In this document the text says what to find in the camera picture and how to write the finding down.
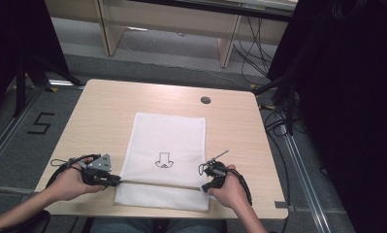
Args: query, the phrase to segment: gray carpet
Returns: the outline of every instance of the gray carpet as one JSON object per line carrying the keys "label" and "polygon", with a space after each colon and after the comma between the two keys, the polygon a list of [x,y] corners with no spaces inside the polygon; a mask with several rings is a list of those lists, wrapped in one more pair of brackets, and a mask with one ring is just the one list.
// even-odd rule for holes
{"label": "gray carpet", "polygon": [[[91,78],[109,79],[117,81],[131,81],[141,83],[164,83],[188,86],[211,87],[221,89],[249,90],[249,82],[241,74],[217,73],[214,75],[227,78],[220,79],[199,71],[189,71],[180,68],[165,68],[154,65],[145,65],[137,62],[106,60],[102,58],[81,57],[66,55],[71,72],[76,77],[87,81]],[[60,79],[49,74],[51,79]],[[257,83],[266,83],[259,77],[249,76],[248,79]],[[270,105],[274,90],[257,98],[258,103]],[[24,123],[19,128],[11,144],[0,158],[0,185],[33,189],[36,186],[48,159],[54,150],[57,141],[81,95],[77,89],[60,88],[56,92],[43,92],[28,113]],[[0,105],[0,132],[12,117],[15,95],[10,92]],[[28,131],[41,131],[44,126],[33,125],[39,113],[53,113],[54,116],[44,116],[42,122],[51,124],[45,135],[27,134]],[[270,111],[261,111],[261,120],[265,119]],[[319,200],[325,209],[328,220],[334,232],[354,232],[348,216],[332,186],[331,181],[320,172],[321,162],[314,149],[314,145],[303,127],[297,122],[295,139],[311,181]],[[284,141],[275,137],[283,153],[290,182],[290,205],[295,212],[290,212],[286,232],[317,232],[316,225],[309,211],[304,192],[295,172],[295,166],[290,159]],[[283,193],[287,192],[284,166],[278,150],[271,141],[274,162],[280,178]],[[17,195],[0,194],[0,213],[15,205],[20,199]],[[72,216],[54,216],[47,232],[66,232],[73,224]],[[266,220],[264,224],[270,231],[280,232],[284,220]],[[81,232],[84,223],[81,217],[74,232]],[[237,220],[228,220],[228,229],[231,233],[244,232]]]}

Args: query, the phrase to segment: black marker drawing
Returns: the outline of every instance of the black marker drawing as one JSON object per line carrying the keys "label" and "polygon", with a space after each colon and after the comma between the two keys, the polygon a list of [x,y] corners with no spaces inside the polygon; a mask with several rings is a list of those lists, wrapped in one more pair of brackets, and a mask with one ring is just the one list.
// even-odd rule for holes
{"label": "black marker drawing", "polygon": [[173,166],[173,161],[169,160],[170,153],[169,152],[161,152],[159,161],[156,162],[156,166],[160,168],[170,168]]}
{"label": "black marker drawing", "polygon": [[41,123],[39,122],[39,120],[41,119],[42,116],[54,116],[53,113],[40,113],[38,115],[38,117],[36,118],[35,122],[33,123],[33,125],[43,125],[45,126],[45,130],[44,131],[27,131],[27,134],[42,134],[42,135],[45,135],[46,132],[48,132],[48,128],[51,126],[51,124],[49,123]]}

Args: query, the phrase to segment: person's left hand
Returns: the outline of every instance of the person's left hand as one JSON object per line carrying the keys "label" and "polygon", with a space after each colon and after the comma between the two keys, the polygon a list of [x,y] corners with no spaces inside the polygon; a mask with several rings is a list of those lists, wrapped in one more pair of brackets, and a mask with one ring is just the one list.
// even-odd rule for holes
{"label": "person's left hand", "polygon": [[[86,158],[82,162],[90,162],[92,158]],[[72,166],[81,169],[78,163]],[[81,180],[81,173],[73,168],[66,169],[45,191],[49,192],[52,201],[70,201],[85,193],[95,193],[103,190],[102,185],[88,185]]]}

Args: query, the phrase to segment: forearm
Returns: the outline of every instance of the forearm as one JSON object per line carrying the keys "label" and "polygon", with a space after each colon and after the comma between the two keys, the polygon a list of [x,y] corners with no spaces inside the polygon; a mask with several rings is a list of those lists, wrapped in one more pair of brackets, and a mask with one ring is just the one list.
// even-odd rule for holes
{"label": "forearm", "polygon": [[248,203],[232,207],[247,233],[267,233],[268,231],[260,222],[253,208]]}
{"label": "forearm", "polygon": [[1,215],[0,228],[22,223],[54,201],[51,192],[46,189]]}

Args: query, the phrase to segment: person's right hand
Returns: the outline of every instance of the person's right hand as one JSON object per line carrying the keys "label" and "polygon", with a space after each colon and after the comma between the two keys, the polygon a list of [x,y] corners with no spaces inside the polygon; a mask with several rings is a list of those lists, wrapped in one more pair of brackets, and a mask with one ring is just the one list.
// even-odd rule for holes
{"label": "person's right hand", "polygon": [[[236,169],[235,165],[227,166],[228,169]],[[225,207],[235,209],[238,205],[248,204],[244,188],[239,179],[228,173],[224,185],[221,188],[210,188],[209,194],[213,195]]]}

